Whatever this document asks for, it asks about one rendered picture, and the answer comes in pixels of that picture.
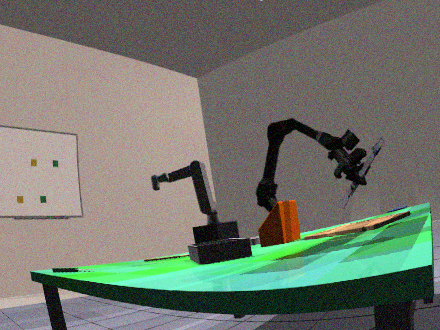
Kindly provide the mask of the white cylinder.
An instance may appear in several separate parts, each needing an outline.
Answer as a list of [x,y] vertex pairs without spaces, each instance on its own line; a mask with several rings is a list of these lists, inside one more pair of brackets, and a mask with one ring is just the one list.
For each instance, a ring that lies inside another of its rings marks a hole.
[[255,245],[259,245],[260,244],[260,239],[259,239],[259,237],[257,237],[257,238],[252,238],[252,239],[250,239],[251,240],[251,242],[250,242],[250,245],[251,246],[255,246]]

